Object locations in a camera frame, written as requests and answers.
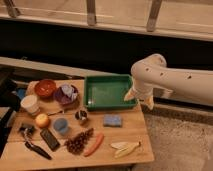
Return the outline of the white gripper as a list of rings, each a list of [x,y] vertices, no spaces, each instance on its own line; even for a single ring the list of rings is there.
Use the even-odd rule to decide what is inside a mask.
[[[125,101],[132,99],[142,101],[150,110],[154,108],[153,87],[143,82],[134,82],[124,96]]]

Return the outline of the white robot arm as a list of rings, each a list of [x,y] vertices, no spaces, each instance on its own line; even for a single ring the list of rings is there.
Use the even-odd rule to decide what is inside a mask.
[[[213,71],[168,68],[165,58],[152,54],[131,67],[132,87],[124,100],[142,100],[153,109],[153,89],[160,87],[213,106]]]

